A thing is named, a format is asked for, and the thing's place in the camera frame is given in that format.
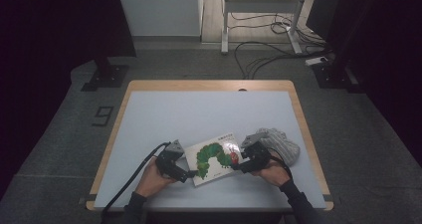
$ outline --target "floor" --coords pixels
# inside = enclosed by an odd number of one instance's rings
[[[96,66],[73,70],[59,111],[1,200],[0,223],[100,223],[100,213],[85,203],[130,81],[242,79],[233,48],[227,56],[217,44],[136,42],[135,48],[137,58],[110,58],[129,66],[121,88],[82,92]],[[275,54],[253,46],[237,52],[242,67]],[[328,223],[422,222],[422,170],[365,94],[320,89],[305,59],[277,60],[255,79],[295,84],[334,202],[333,210],[319,212]],[[93,126],[104,121],[96,117],[100,107],[114,109],[108,125]]]

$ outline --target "hand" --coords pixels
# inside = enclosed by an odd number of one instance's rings
[[[272,156],[280,158],[277,154],[272,152]],[[280,164],[273,159],[270,159],[266,168],[261,169],[259,171],[251,172],[254,176],[260,176],[267,182],[275,186],[282,186],[287,181],[290,180],[288,173],[285,171],[284,168],[280,166]]]
[[[135,192],[144,197],[150,197],[155,193],[161,191],[170,183],[174,183],[177,180],[173,178],[165,178],[159,172],[157,165],[155,164],[156,157],[153,156],[145,167],[142,177],[135,189]]]

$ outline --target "black equipment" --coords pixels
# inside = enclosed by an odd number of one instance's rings
[[[273,159],[282,166],[290,178],[293,178],[289,167],[281,159],[272,156],[268,151],[268,148],[259,142],[261,138],[267,136],[268,135],[265,132],[246,136],[241,145],[241,147],[244,148],[241,154],[243,158],[249,158],[249,160],[239,164],[232,164],[231,167],[235,170],[241,170],[243,173],[259,171],[266,168],[270,159]]]

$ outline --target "book cover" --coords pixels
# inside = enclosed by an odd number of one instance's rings
[[[184,148],[190,170],[198,170],[195,186],[233,172],[232,163],[242,162],[239,145],[233,133],[226,133]]]

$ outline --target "person's left hand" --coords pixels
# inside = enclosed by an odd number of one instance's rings
[[[159,172],[157,165],[155,164],[156,157],[153,156],[145,167],[142,177],[135,189],[135,192],[144,197],[150,197],[155,193],[161,191],[170,183],[174,183],[177,180],[173,178],[165,178]]]

